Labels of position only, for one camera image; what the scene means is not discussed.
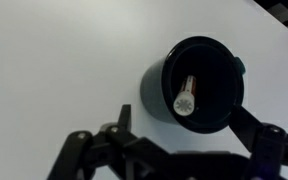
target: white tube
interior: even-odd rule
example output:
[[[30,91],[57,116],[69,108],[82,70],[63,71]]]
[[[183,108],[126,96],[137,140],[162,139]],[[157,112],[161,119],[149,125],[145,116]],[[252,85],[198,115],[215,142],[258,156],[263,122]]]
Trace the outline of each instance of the white tube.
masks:
[[[174,111],[178,115],[188,116],[194,112],[195,88],[196,78],[190,75],[183,81],[181,90],[173,104]]]

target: black mechanical arm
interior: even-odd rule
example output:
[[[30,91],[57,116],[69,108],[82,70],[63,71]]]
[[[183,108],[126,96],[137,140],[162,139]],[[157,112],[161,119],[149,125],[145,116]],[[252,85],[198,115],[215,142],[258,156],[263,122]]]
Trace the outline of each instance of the black mechanical arm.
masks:
[[[48,180],[89,180],[109,166],[123,180],[278,180],[288,166],[288,134],[259,122],[243,107],[235,107],[230,128],[251,152],[246,158],[229,152],[169,154],[147,138],[131,132],[131,106],[123,105],[117,123],[105,124],[93,136],[70,134]]]

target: white table surface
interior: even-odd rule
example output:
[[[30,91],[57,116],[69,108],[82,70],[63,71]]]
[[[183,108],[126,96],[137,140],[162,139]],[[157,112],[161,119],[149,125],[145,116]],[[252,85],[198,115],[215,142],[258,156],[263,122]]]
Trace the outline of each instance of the white table surface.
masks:
[[[245,63],[244,106],[288,131],[288,29],[252,0],[0,0],[0,180],[45,179],[69,133],[97,133],[127,103],[132,132],[169,152],[248,156],[229,128],[192,133],[141,104],[145,70],[199,35]]]

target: white cap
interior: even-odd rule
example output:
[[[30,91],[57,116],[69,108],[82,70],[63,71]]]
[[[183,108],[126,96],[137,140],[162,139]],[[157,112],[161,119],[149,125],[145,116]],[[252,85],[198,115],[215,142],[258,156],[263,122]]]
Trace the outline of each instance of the white cap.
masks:
[[[195,98],[190,92],[180,92],[173,104],[175,112],[181,116],[188,116],[194,111]]]

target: black cylindrical container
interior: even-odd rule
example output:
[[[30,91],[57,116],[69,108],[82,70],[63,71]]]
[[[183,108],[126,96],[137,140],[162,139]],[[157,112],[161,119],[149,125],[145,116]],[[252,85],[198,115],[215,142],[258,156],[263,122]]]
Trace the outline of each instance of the black cylindrical container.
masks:
[[[141,99],[146,110],[159,120],[179,123],[198,133],[216,132],[228,125],[232,107],[242,104],[244,72],[240,59],[220,42],[191,37],[146,71]],[[188,75],[197,79],[195,104],[199,109],[184,117],[175,113],[173,102]]]

